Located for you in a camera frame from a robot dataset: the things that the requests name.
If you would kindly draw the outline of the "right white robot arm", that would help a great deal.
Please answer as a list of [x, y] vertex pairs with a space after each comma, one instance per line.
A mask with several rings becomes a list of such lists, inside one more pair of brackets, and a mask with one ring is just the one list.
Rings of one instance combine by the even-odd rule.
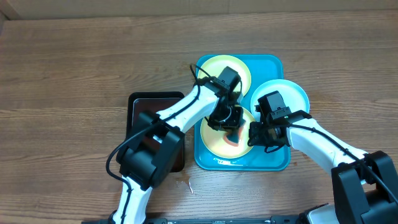
[[397, 223], [397, 171], [382, 151], [368, 153], [338, 139], [304, 111], [252, 122], [250, 146], [291, 146], [329, 173], [333, 204], [299, 215], [298, 223]]

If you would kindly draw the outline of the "green and orange sponge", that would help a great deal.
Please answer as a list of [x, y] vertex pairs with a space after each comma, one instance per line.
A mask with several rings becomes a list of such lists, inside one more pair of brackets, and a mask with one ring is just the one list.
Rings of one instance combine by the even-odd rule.
[[224, 141], [231, 146], [238, 146], [241, 140], [243, 127], [239, 129], [228, 131], [224, 136]]

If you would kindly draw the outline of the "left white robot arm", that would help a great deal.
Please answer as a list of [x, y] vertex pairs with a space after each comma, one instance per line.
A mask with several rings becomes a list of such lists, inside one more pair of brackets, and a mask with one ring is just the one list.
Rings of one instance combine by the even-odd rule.
[[197, 81], [182, 100], [156, 113], [143, 111], [125, 140], [106, 161], [106, 171], [123, 185], [119, 207], [109, 223], [144, 223], [152, 189], [169, 174], [186, 132], [201, 119], [217, 131], [242, 125], [241, 81]]

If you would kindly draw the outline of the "yellow-green plate with sauce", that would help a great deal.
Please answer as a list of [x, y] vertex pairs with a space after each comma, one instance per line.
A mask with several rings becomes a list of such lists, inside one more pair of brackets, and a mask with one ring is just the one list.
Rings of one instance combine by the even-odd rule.
[[237, 57], [231, 55], [217, 55], [206, 60], [203, 65], [200, 65], [200, 67], [204, 69], [204, 71], [206, 71], [210, 76], [215, 77], [218, 77], [224, 68], [230, 67], [238, 72], [239, 76], [241, 77], [243, 83], [243, 96], [245, 96], [250, 89], [251, 72], [249, 71], [248, 66]]

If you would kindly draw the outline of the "light blue plate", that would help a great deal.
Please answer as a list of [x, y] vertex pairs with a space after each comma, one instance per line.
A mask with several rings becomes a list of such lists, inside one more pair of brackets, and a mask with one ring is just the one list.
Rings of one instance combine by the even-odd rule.
[[252, 94], [250, 102], [250, 110], [256, 121], [260, 121], [260, 112], [255, 111], [255, 106], [258, 105], [258, 99], [268, 93], [278, 91], [286, 106], [292, 112], [299, 110], [309, 113], [310, 102], [306, 92], [296, 83], [290, 80], [275, 79], [269, 80], [261, 84]]

